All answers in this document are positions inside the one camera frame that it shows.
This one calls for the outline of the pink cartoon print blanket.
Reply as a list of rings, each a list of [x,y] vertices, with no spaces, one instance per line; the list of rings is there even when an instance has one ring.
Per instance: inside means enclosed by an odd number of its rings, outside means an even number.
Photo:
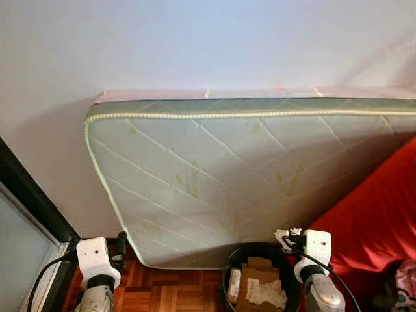
[[[416,262],[407,259],[401,262],[393,276],[391,291],[393,306],[391,312],[416,312]]]

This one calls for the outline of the thin patterned mattress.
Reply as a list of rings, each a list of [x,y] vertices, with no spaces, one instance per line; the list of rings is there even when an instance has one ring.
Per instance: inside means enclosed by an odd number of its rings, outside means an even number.
[[[372,98],[414,100],[415,91],[404,87],[272,87],[267,89],[130,89],[104,91],[101,102],[155,100],[224,100],[259,98]]]

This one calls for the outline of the crumpled white paper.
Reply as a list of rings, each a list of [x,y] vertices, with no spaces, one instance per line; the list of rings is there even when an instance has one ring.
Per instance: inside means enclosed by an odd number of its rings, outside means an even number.
[[[287,296],[279,279],[261,283],[258,279],[249,278],[246,299],[252,304],[269,303],[277,309],[285,309],[287,302]]]

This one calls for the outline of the small pale carton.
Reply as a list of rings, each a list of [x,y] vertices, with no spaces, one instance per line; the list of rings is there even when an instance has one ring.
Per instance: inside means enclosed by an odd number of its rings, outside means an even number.
[[[229,303],[236,304],[240,293],[242,270],[240,268],[231,268],[229,271],[229,280],[227,283],[227,299]]]

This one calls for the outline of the frosted glass sliding door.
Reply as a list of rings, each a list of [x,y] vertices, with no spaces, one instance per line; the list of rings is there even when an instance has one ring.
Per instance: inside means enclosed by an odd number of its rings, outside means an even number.
[[[75,268],[51,264],[79,241],[0,138],[0,312],[62,312]]]

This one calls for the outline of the black round waste bin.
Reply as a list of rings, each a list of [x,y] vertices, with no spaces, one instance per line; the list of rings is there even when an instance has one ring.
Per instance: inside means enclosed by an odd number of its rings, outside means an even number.
[[[225,264],[221,270],[219,286],[219,297],[223,312],[237,312],[227,298],[228,282],[231,278],[231,269],[240,268],[243,262],[247,262],[249,257],[262,257],[272,261],[272,266],[279,270],[279,278],[288,297],[285,312],[299,312],[299,309],[303,306],[303,290],[301,283],[297,282],[294,276],[292,256],[283,253],[279,244],[265,242],[238,244],[231,252],[231,255],[226,257]]]

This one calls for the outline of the brown cardboard piece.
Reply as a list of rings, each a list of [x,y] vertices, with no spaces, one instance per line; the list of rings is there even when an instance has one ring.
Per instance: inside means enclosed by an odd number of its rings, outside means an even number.
[[[249,257],[242,265],[238,312],[285,312],[287,295],[280,270],[270,259]]]

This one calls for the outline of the white quilted green-edged mattress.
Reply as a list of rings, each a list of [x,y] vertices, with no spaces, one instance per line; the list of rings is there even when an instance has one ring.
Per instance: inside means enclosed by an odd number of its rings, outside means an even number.
[[[85,138],[140,261],[203,270],[309,226],[413,139],[415,113],[344,97],[99,102]]]

